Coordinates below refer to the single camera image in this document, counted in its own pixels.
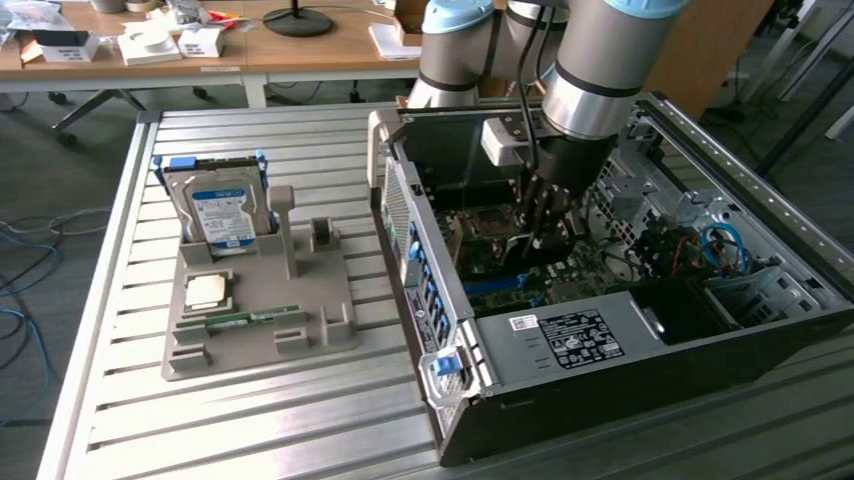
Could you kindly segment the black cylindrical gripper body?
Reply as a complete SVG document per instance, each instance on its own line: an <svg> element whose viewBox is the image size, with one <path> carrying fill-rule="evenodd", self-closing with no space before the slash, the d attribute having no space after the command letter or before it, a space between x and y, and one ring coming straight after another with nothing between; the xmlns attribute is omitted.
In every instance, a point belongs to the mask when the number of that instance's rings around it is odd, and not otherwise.
<svg viewBox="0 0 854 480"><path fill-rule="evenodd" d="M569 194L583 194L592 185L616 144L617 135L599 140L569 136L546 137L537 141L537 161L533 173Z"/></svg>

